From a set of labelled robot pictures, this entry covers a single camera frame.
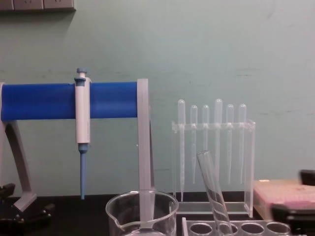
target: pipette stand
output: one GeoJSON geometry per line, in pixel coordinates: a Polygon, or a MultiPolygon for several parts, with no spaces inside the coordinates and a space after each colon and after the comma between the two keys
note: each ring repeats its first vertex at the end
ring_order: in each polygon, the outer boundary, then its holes
{"type": "MultiPolygon", "coordinates": [[[[199,168],[196,167],[196,155],[209,150],[214,158],[222,191],[244,192],[244,201],[226,202],[228,213],[252,217],[255,122],[246,119],[246,106],[239,106],[238,121],[234,122],[234,106],[227,105],[225,123],[222,123],[222,110],[225,109],[222,109],[221,99],[216,100],[213,123],[210,122],[208,105],[199,109],[202,111],[199,123],[197,106],[191,106],[190,116],[185,110],[189,111],[185,109],[185,102],[179,100],[178,122],[172,122],[174,196],[179,191],[184,193],[188,182],[194,184],[195,179],[202,181],[199,168]],[[190,117],[190,121],[186,122],[185,117],[190,117]]],[[[179,203],[177,214],[212,214],[209,202],[185,202],[184,195],[179,203]]]]}
{"type": "MultiPolygon", "coordinates": [[[[4,138],[10,143],[17,167],[22,196],[14,204],[23,212],[36,199],[18,120],[75,119],[74,84],[0,84],[0,177],[4,138]]],[[[138,118],[139,189],[154,189],[148,80],[127,83],[91,83],[91,118],[138,118]]],[[[141,220],[152,213],[152,199],[140,196],[141,220]]]]}

